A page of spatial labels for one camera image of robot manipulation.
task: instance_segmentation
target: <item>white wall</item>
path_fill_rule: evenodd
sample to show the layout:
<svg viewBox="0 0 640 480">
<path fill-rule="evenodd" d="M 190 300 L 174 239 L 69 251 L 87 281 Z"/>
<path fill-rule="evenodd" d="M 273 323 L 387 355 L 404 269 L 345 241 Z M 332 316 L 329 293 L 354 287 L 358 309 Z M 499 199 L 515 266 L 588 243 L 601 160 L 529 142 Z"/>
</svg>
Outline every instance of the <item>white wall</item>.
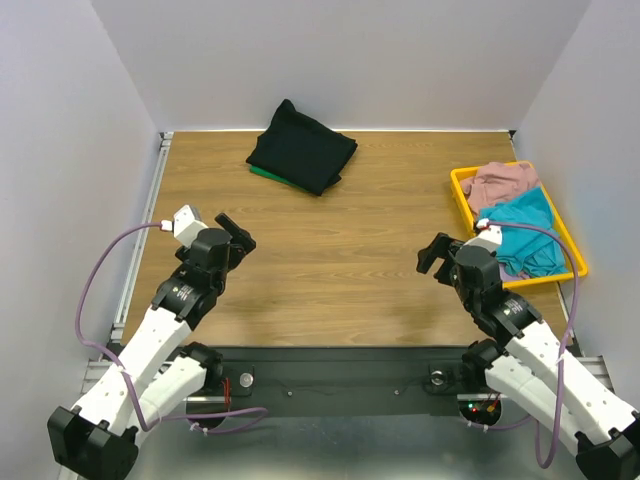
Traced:
<svg viewBox="0 0 640 480">
<path fill-rule="evenodd" d="M 92 0 L 162 130 L 512 129 L 588 0 Z"/>
<path fill-rule="evenodd" d="M 594 0 L 515 136 L 590 266 L 577 334 L 640 406 L 640 3 Z"/>
<path fill-rule="evenodd" d="M 46 430 L 77 398 L 73 316 L 105 244 L 139 221 L 156 128 L 88 0 L 0 2 L 0 478 L 53 479 Z M 85 330 L 106 339 L 126 251 Z"/>
</svg>

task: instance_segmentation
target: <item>wooden table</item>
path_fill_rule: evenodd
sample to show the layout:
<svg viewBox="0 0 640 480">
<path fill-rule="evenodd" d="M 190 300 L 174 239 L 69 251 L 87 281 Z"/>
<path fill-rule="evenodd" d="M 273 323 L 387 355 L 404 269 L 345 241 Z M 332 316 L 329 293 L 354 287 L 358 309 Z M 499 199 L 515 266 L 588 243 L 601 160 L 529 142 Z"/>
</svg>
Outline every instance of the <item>wooden table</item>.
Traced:
<svg viewBox="0 0 640 480">
<path fill-rule="evenodd" d="M 416 273 L 436 233 L 466 238 L 449 172 L 514 160 L 506 133 L 347 132 L 358 149 L 342 181 L 315 197 L 248 171 L 255 132 L 176 133 L 153 218 L 184 204 L 224 211 L 258 248 L 188 341 L 211 345 L 466 345 L 484 335 L 452 288 Z M 177 267 L 171 235 L 149 234 L 123 341 Z M 556 335 L 556 286 L 520 293 Z"/>
</svg>

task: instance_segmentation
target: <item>yellow plastic bin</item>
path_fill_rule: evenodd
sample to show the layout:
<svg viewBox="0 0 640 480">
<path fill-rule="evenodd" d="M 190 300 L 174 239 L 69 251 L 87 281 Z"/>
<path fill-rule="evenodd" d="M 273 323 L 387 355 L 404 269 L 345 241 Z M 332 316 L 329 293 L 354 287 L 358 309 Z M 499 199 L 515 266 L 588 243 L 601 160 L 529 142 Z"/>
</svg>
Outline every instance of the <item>yellow plastic bin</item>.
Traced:
<svg viewBox="0 0 640 480">
<path fill-rule="evenodd" d="M 530 162 L 511 162 L 507 163 L 507 165 L 516 165 L 518 163 L 528 163 Z M 462 220 L 464 221 L 464 225 L 467 228 L 467 232 L 470 237 L 475 236 L 475 232 L 473 231 L 474 218 L 473 213 L 471 212 L 471 208 L 469 208 L 469 204 L 467 203 L 467 199 L 462 192 L 462 187 L 460 186 L 460 181 L 465 178 L 473 177 L 476 175 L 480 167 L 468 167 L 468 168 L 456 168 L 455 170 L 451 170 L 451 190 L 453 191 L 453 196 L 456 199 L 456 203 L 458 204 L 458 208 L 460 209 L 460 213 L 462 213 Z M 560 238 L 562 241 L 569 247 L 573 257 L 576 260 L 576 264 L 578 265 L 578 276 L 584 277 L 588 272 L 589 268 L 582 257 L 582 254 L 578 250 L 575 242 L 571 238 L 567 227 L 565 226 L 558 210 L 556 210 L 555 205 L 551 201 L 551 197 L 547 190 L 542 186 L 542 191 L 544 195 L 547 197 L 549 201 L 549 205 L 551 206 L 551 210 L 553 211 L 553 229 L 560 234 Z M 561 273 L 559 275 L 551 275 L 548 277 L 535 277 L 527 280 L 518 280 L 515 282 L 506 282 L 504 284 L 507 288 L 518 288 L 518 287 L 526 287 L 527 285 L 538 285 L 541 283 L 550 283 L 550 282 L 564 282 L 566 280 L 571 280 L 573 278 L 573 273 L 571 272 L 571 263 L 569 259 L 566 259 L 567 269 L 569 269 L 569 273 Z"/>
</svg>

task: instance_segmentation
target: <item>stack of folded clothes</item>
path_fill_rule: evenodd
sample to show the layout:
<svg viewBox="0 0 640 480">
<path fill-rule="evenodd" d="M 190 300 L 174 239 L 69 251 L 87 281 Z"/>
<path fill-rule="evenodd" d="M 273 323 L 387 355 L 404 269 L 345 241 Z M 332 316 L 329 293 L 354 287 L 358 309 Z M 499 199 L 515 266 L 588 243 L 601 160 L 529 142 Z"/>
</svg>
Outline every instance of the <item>stack of folded clothes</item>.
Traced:
<svg viewBox="0 0 640 480">
<path fill-rule="evenodd" d="M 553 212 L 538 175 L 528 163 L 490 163 L 460 185 L 477 218 L 535 225 L 554 232 Z M 496 258 L 503 281 L 567 272 L 560 246 L 551 237 L 531 230 L 503 227 Z"/>
<path fill-rule="evenodd" d="M 355 140 L 296 111 L 284 100 L 269 128 L 247 158 L 250 171 L 315 195 L 340 181 L 340 171 L 356 151 Z"/>
</svg>

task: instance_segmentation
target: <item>teal cloth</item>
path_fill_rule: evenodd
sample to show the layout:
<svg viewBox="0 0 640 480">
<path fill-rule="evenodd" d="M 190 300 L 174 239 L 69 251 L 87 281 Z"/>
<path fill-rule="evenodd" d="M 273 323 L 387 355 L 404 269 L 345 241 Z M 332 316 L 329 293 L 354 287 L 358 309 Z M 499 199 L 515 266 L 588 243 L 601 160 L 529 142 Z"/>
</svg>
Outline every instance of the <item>teal cloth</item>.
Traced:
<svg viewBox="0 0 640 480">
<path fill-rule="evenodd" d="M 556 233 L 551 228 L 553 212 L 540 187 L 510 202 L 484 208 L 478 218 L 535 225 Z M 505 264 L 509 275 L 525 271 L 532 277 L 546 277 L 568 271 L 562 249 L 555 240 L 543 233 L 522 228 L 502 228 L 502 245 L 496 252 L 496 258 Z"/>
</svg>

